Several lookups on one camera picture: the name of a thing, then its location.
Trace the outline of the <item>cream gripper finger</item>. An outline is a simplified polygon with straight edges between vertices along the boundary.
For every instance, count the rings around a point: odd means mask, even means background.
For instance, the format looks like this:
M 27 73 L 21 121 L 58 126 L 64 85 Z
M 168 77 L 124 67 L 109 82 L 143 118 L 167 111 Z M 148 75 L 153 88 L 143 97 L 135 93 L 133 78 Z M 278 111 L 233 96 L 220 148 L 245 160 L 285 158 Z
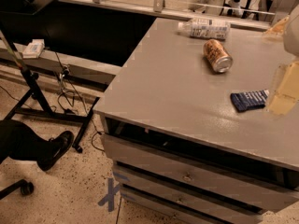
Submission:
M 271 28 L 269 28 L 265 34 L 266 35 L 282 35 L 284 31 L 284 27 L 289 20 L 289 17 L 285 17 L 275 23 Z
M 286 115 L 298 101 L 299 62 L 280 65 L 270 88 L 267 109 L 276 115 Z

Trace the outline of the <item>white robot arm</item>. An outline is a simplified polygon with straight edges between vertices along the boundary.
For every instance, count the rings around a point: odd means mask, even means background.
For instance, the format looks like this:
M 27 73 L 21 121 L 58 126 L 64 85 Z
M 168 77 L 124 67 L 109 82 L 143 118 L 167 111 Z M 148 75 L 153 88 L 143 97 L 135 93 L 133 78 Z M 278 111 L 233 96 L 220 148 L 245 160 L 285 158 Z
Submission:
M 286 115 L 299 101 L 299 6 L 264 32 L 263 37 L 282 41 L 284 49 L 295 57 L 290 64 L 281 64 L 276 70 L 266 101 L 268 111 Z

